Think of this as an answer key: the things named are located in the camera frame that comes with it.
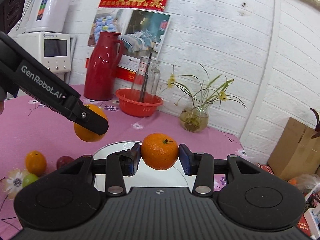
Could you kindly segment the person's left hand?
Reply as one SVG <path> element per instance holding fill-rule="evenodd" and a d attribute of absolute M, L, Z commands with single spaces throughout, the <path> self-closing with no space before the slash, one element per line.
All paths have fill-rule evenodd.
<path fill-rule="evenodd" d="M 2 87 L 0 87 L 0 114 L 2 114 L 4 111 L 4 103 L 6 98 L 7 92 Z"/>

